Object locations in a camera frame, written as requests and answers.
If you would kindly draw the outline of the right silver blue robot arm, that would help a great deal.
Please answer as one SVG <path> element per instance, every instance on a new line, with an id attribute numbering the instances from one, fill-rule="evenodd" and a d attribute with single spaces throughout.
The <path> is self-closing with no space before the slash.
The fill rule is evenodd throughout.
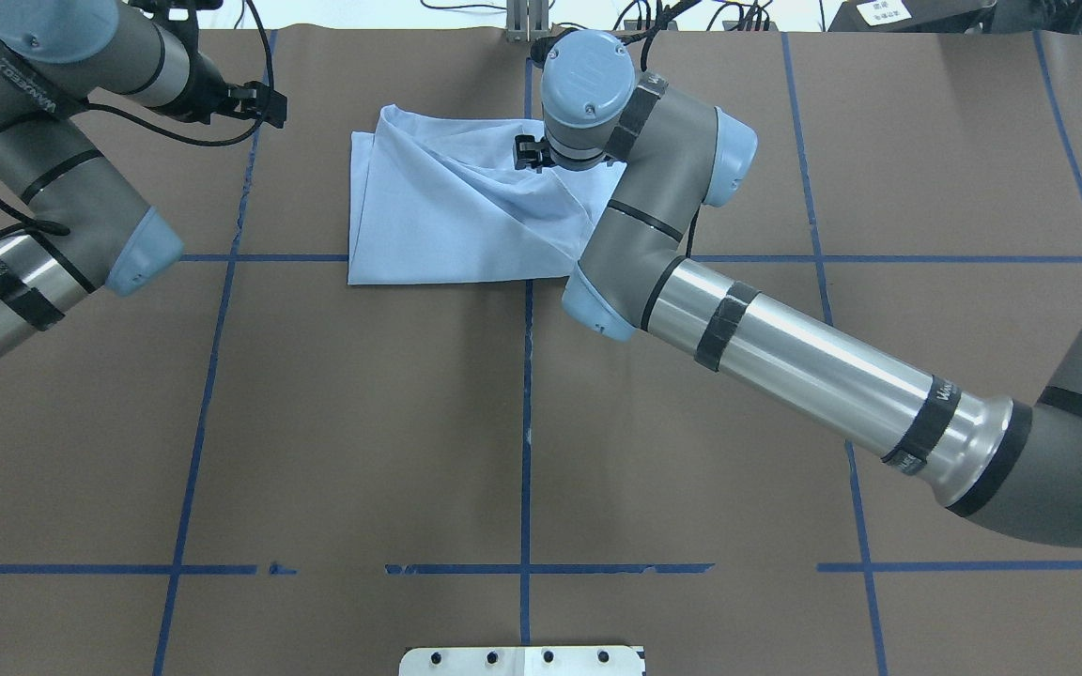
<path id="1" fill-rule="evenodd" d="M 752 128 L 642 71 L 626 39 L 570 29 L 538 48 L 544 134 L 516 167 L 624 165 L 568 274 L 565 312 L 613 341 L 644 330 L 837 430 L 937 503 L 1006 536 L 1082 548 L 1082 329 L 1034 405 L 984 398 L 679 253 L 737 193 Z"/>

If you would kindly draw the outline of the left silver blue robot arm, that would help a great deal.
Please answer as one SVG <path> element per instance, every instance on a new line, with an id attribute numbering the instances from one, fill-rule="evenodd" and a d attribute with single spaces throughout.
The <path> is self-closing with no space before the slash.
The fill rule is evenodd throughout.
<path id="1" fill-rule="evenodd" d="M 0 358 L 108 288 L 126 297 L 177 262 L 183 240 L 72 123 L 96 90 L 155 115 L 282 128 L 266 76 L 230 83 L 199 48 L 216 1 L 0 1 Z"/>

